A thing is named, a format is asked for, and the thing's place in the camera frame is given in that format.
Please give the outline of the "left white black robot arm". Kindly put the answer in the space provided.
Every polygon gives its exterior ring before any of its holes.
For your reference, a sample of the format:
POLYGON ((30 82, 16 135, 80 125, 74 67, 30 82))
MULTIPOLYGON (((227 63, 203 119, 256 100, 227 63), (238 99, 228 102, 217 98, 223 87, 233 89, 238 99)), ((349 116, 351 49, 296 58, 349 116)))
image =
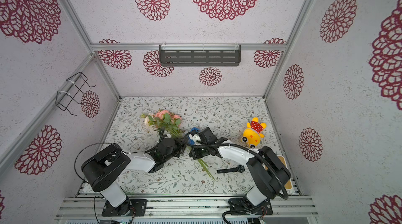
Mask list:
POLYGON ((185 144, 179 139, 163 135, 157 145, 139 152, 124 152, 117 143, 111 143, 81 165, 81 171, 92 190, 100 193, 113 210, 128 208, 131 204, 126 193, 117 183, 126 170, 154 173, 172 158, 179 158, 185 144))

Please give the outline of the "grey wall shelf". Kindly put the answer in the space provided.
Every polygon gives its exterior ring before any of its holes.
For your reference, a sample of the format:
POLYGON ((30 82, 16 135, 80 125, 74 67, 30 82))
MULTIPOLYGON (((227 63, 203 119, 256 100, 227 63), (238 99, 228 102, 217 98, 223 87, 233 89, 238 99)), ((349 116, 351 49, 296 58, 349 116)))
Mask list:
POLYGON ((241 46, 179 47, 159 46, 159 62, 164 67, 236 67, 241 62, 241 46))

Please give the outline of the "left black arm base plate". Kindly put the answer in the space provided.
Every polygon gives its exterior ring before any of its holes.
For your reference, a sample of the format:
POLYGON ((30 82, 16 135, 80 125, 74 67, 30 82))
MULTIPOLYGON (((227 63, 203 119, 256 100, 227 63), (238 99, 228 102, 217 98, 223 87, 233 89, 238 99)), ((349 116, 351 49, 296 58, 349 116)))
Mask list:
POLYGON ((106 201, 104 209, 102 211, 102 217, 142 217, 145 215, 147 203, 148 201, 146 199, 127 198, 119 206, 113 207, 109 201, 106 201))

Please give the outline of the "blue tape dispenser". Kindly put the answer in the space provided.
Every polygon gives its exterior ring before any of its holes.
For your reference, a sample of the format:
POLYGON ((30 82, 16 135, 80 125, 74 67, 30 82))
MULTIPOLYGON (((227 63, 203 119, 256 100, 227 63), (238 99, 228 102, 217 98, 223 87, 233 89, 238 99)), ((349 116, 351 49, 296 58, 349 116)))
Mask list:
POLYGON ((201 145, 201 138, 199 136, 200 129, 199 128, 192 128, 188 137, 188 143, 191 145, 201 145))

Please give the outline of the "wooden lid tissue box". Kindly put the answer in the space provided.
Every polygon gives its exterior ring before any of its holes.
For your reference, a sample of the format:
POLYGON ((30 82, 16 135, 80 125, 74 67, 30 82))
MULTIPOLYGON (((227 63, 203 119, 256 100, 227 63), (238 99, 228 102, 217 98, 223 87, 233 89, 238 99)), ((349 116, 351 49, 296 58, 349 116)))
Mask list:
POLYGON ((293 185, 292 185, 292 180, 291 180, 291 174, 290 174, 290 171, 287 168, 285 158, 282 155, 278 155, 277 157, 283 163, 283 166, 280 169, 279 177, 281 178, 282 182, 284 182, 284 179, 288 178, 288 180, 287 180, 286 184, 284 185, 284 187, 286 188, 287 191, 291 191, 291 190, 293 190, 293 185))

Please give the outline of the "black wristwatch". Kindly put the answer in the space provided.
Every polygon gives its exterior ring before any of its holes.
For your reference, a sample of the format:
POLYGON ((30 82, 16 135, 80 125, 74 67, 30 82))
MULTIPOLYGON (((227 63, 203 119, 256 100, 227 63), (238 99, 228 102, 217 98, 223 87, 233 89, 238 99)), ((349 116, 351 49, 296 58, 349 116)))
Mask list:
POLYGON ((238 165, 233 168, 227 168, 227 169, 220 169, 217 170, 218 174, 225 174, 225 173, 243 173, 245 171, 245 167, 242 165, 238 165))

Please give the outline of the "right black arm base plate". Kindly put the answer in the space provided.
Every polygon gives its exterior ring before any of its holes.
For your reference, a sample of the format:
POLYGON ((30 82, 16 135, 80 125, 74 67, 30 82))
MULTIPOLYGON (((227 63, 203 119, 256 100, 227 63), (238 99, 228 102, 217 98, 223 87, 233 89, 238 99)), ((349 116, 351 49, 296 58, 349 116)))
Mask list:
POLYGON ((246 198, 231 198, 228 201, 231 215, 272 215, 273 209, 269 199, 254 206, 246 198))

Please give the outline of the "pink artificial flower bouquet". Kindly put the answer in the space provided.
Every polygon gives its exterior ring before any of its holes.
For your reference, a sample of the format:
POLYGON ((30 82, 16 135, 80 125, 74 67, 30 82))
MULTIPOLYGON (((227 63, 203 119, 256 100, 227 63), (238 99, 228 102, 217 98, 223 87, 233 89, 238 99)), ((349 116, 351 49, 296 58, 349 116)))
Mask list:
POLYGON ((179 115, 168 110, 159 110, 156 114, 142 114, 141 118, 144 119, 145 125, 156 129, 159 139, 160 137, 170 137, 172 139, 181 139, 184 143, 183 130, 180 129, 182 118, 179 115))

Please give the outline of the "yellow plush toy red hat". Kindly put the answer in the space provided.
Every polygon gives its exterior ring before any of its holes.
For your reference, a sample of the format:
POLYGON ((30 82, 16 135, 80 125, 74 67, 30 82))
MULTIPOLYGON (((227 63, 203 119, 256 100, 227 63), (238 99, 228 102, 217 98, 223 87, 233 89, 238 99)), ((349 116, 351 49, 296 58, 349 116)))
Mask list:
POLYGON ((260 123, 258 117, 254 117, 247 123, 246 129, 242 134, 242 142, 244 142, 249 148, 256 148, 261 140, 265 137, 262 133, 267 127, 266 123, 260 123))

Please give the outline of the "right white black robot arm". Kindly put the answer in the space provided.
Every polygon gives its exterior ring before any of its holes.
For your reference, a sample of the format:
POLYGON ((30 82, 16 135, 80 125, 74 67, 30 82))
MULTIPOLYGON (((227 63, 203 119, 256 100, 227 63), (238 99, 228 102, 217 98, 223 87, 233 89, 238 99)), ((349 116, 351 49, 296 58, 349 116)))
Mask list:
POLYGON ((194 159, 211 155, 246 167, 254 182, 244 197, 246 204, 257 206, 276 197, 289 198, 285 185, 290 181, 291 173, 271 148, 246 148, 226 138, 217 138, 209 128, 188 132, 184 142, 192 148, 190 156, 194 159))

